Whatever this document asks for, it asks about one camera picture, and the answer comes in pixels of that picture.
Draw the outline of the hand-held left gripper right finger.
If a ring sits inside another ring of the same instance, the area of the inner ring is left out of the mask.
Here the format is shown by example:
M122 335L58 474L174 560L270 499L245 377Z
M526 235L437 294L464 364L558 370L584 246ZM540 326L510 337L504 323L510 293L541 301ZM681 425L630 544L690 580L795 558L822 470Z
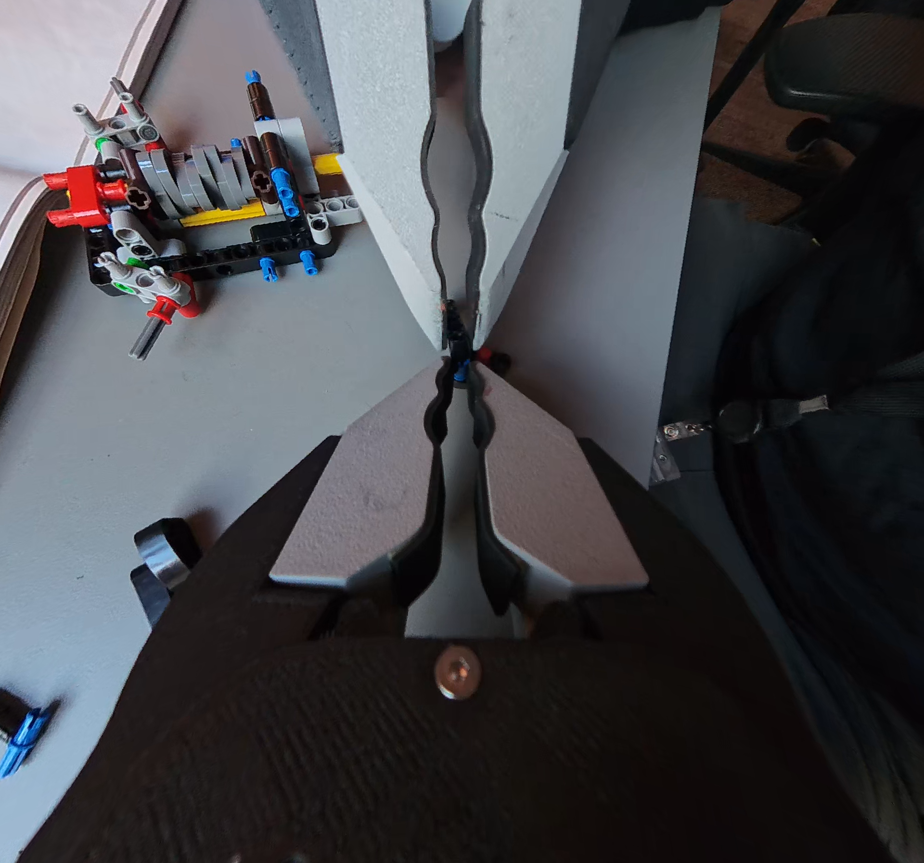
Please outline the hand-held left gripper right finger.
M493 612L538 616L552 603L646 589L649 575L573 432L476 362L469 409L479 577Z

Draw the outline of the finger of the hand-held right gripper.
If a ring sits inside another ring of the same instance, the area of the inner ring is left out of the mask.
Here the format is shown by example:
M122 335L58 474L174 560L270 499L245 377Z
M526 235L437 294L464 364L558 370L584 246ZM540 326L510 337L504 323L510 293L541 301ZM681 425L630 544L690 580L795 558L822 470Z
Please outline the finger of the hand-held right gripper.
M472 0L464 28L468 333L490 336L576 140L630 0Z
M388 268L444 349L440 214L428 175L435 127L430 0L260 0Z

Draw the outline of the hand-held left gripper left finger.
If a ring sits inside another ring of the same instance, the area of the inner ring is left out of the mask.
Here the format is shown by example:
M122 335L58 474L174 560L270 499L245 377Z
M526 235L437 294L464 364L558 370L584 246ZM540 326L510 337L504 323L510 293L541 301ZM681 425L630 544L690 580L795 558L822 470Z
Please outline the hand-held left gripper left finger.
M270 571L287 586L408 607L441 566L441 446L453 365L436 361L339 437Z

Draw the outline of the small black lego piece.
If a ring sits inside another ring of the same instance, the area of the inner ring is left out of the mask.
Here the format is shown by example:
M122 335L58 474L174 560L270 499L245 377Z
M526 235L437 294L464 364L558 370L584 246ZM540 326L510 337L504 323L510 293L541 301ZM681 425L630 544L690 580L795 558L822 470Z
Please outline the small black lego piece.
M455 388L467 386L471 361L482 364L501 377L508 374L512 366L512 360L508 354L487 347L472 349L468 331L456 302L453 300L446 300L444 303L444 324L446 344L454 366Z

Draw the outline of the multicoloured lego assembly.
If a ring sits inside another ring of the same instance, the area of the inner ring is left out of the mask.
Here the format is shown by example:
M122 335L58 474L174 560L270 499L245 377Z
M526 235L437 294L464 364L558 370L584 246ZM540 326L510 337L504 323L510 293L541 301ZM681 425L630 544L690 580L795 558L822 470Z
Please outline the multicoloured lego assembly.
M115 76L111 117L72 107L94 161L42 176L67 199L47 220L84 232L91 282L144 305L146 324L129 353L135 360L147 358L176 315L201 314L198 282L258 272L273 283L292 265L315 277L337 250L334 229L364 220L351 191L321 186L319 177L341 174L337 155L312 156L301 119L275 116L259 72L246 81L253 133L225 149L171 151Z

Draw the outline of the black curved lego part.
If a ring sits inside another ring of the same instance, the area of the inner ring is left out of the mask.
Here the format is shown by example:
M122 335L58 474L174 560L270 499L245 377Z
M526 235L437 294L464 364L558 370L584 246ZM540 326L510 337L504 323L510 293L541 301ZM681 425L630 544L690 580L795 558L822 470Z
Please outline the black curved lego part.
M180 518L157 520L134 535L141 563L129 573L150 628L202 559L191 526Z

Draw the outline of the lego instruction booklet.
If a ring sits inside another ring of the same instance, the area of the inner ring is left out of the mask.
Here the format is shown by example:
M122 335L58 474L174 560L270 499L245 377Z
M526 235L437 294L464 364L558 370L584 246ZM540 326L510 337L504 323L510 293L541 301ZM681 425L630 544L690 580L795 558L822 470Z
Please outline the lego instruction booklet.
M43 172L91 163L110 81L140 94L183 0L1 0L1 372L40 265L45 212L63 204Z

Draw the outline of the blue lego pin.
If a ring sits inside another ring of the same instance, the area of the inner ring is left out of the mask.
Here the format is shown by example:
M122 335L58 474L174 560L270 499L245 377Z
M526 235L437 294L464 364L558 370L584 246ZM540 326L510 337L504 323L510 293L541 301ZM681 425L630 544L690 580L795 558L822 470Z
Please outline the blue lego pin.
M31 707L1 688L1 779L15 774L26 762L59 706L55 699L47 707Z

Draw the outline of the black backpack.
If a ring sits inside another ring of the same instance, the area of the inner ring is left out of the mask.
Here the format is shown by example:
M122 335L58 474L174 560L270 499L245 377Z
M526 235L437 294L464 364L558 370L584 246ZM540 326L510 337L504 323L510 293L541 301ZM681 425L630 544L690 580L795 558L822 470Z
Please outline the black backpack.
M717 470L789 623L882 689L922 688L922 155L736 321Z

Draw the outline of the black office chair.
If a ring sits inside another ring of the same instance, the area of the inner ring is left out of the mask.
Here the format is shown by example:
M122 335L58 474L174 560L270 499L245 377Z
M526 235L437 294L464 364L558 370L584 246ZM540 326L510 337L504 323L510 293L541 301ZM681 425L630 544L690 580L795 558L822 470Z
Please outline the black office chair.
M810 152L818 141L856 153L884 122L922 114L922 0L838 0L826 15L791 23L806 1L773 3L710 95L703 143L713 158L797 195L833 173L710 138L710 127L758 64L774 107L806 115L786 138L792 154Z

